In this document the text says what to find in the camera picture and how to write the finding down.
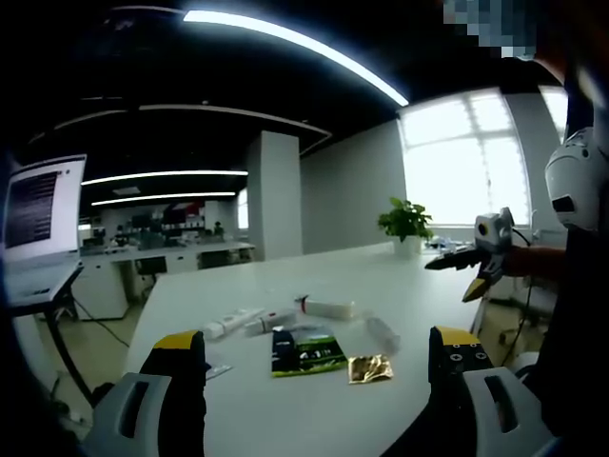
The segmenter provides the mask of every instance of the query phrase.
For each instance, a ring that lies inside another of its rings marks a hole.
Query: desk leg
[[[78,368],[76,365],[74,365],[74,361],[69,356],[68,348],[66,348],[66,343],[59,332],[59,328],[55,322],[55,317],[53,316],[52,310],[45,311],[45,319],[47,320],[47,326],[49,326],[50,336],[52,337],[53,343],[55,343],[55,347],[61,356],[61,360],[63,360],[64,364],[66,364],[69,375],[72,377],[79,390],[83,393],[85,399],[93,407],[93,394],[85,383],[80,371],[78,371]]]

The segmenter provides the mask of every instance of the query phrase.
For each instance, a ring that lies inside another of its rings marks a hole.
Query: computer monitor
[[[182,209],[171,209],[163,213],[163,224],[183,224],[187,221],[187,214]]]
[[[47,160],[10,176],[3,233],[6,262],[78,250],[86,155]]]
[[[134,229],[147,229],[148,227],[150,227],[150,215],[139,214],[137,216],[131,217],[131,226]]]

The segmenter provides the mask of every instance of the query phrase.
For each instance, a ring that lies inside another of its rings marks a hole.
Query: office desk
[[[478,302],[461,303],[476,271],[428,271],[430,256],[403,260],[390,244],[277,261],[207,269],[159,279],[144,308],[125,371],[139,371],[164,336],[200,328],[235,308],[293,307],[295,295],[354,300],[402,337],[391,357],[395,377],[350,386],[346,369],[271,378],[271,336],[242,330],[209,343],[208,354],[234,369],[207,383],[206,453],[218,456],[377,456],[412,423],[427,402],[429,330],[470,329]],[[347,356],[381,348],[362,319],[338,322],[299,315],[300,322],[330,325]]]
[[[72,295],[96,319],[120,319],[127,312],[128,298],[140,295],[152,285],[150,278],[140,279],[134,261],[165,257],[167,274],[175,274],[197,270],[201,254],[253,248],[249,243],[226,242],[85,255],[84,269],[72,285]],[[81,320],[90,319],[80,307],[76,311]]]

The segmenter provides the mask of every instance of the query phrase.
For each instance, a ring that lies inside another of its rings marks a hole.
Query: floor
[[[132,306],[124,319],[104,321],[104,324],[129,343],[141,312],[141,306]],[[480,339],[495,366],[501,364],[515,336],[515,333],[512,333],[506,344],[500,345],[501,331],[517,327],[519,319],[520,312],[517,309],[486,304]],[[62,422],[65,427],[72,429],[82,439],[87,435],[91,425],[91,408],[67,374],[50,338],[47,326],[43,323],[39,324],[43,343],[60,372],[59,382],[55,389],[55,399],[65,402],[70,409],[70,416],[64,418]],[[120,379],[128,349],[116,341],[104,328],[93,322],[73,322],[68,317],[61,319],[59,328],[74,363],[91,388],[106,382],[114,383]],[[525,326],[517,342],[515,353],[539,350],[544,331],[543,326],[538,328]]]

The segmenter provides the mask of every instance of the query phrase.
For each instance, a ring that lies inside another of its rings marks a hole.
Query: white cabinet
[[[199,269],[196,252],[176,252],[165,256],[167,274],[184,273]]]
[[[121,319],[128,308],[118,264],[85,262],[83,271],[72,284],[72,295],[95,319]],[[90,319],[76,305],[81,320]]]

